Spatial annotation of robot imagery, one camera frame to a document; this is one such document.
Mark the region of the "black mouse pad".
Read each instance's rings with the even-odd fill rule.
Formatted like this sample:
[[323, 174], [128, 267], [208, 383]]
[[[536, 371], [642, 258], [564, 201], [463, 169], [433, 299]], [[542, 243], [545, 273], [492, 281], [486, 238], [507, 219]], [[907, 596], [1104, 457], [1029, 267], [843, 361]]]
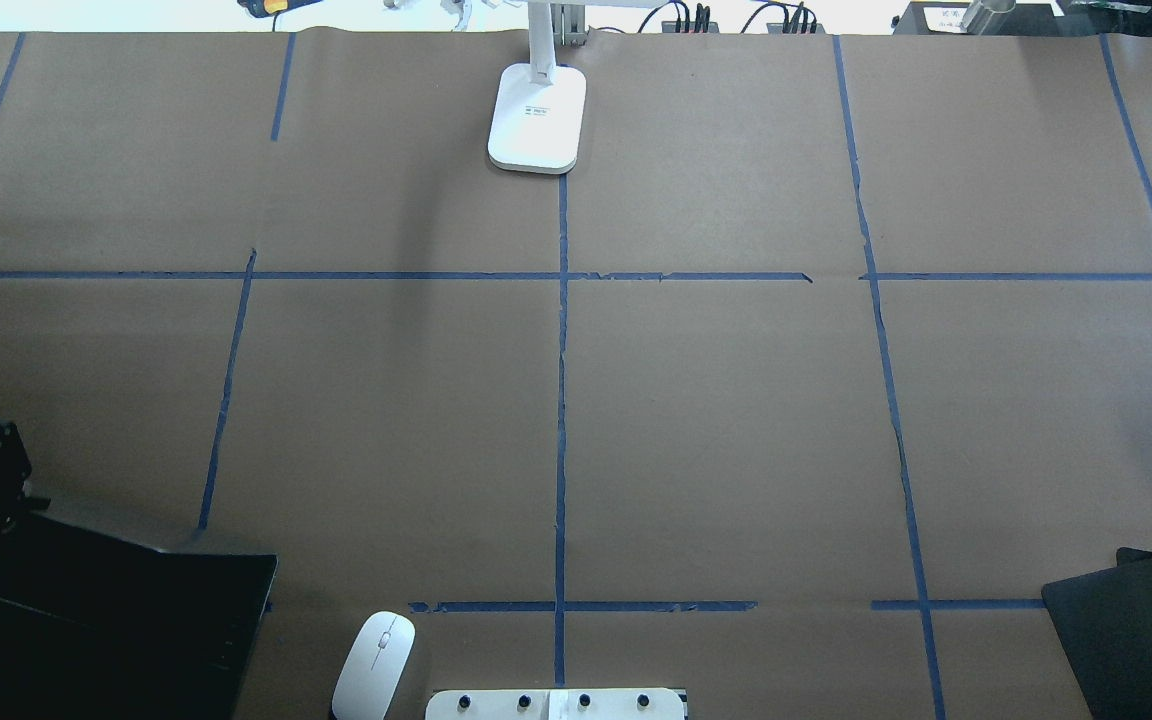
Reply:
[[1041, 588], [1044, 609], [1093, 719], [1152, 719], [1152, 551]]

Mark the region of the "metal cup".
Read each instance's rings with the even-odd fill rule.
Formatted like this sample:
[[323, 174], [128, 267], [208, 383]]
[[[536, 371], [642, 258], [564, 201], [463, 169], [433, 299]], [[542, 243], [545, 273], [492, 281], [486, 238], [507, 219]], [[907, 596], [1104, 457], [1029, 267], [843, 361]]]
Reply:
[[969, 1], [958, 26], [967, 35], [996, 36], [1005, 32], [1016, 0], [973, 0]]

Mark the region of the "white desk lamp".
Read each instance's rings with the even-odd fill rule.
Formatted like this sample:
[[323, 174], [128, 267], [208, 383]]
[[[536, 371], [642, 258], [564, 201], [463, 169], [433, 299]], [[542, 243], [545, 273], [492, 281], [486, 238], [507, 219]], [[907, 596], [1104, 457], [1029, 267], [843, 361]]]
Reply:
[[502, 170], [563, 176], [579, 161], [588, 78], [558, 63], [558, 50], [588, 41], [586, 6], [653, 8], [658, 1], [526, 1], [525, 63], [508, 65], [499, 86], [486, 156]]

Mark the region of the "grey laptop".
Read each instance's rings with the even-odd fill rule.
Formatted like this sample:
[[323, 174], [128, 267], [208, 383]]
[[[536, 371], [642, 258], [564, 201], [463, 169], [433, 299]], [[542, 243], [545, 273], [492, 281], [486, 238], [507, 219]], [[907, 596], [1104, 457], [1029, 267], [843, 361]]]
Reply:
[[22, 521], [0, 541], [0, 719], [230, 719], [276, 566]]

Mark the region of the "white wireless mouse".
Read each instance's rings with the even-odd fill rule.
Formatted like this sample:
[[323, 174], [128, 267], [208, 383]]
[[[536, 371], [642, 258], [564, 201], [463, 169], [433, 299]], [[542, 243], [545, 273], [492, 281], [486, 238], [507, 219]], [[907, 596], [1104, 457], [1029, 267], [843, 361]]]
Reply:
[[333, 689], [333, 719], [389, 719], [415, 647], [416, 629], [397, 612], [380, 611], [361, 626]]

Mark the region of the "metal grabber stick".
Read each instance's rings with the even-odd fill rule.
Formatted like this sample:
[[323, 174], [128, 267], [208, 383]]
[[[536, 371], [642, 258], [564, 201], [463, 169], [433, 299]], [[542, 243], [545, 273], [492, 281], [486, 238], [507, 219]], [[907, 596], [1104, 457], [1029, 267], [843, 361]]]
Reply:
[[497, 32], [526, 26], [521, 1], [384, 1], [379, 26], [410, 32]]

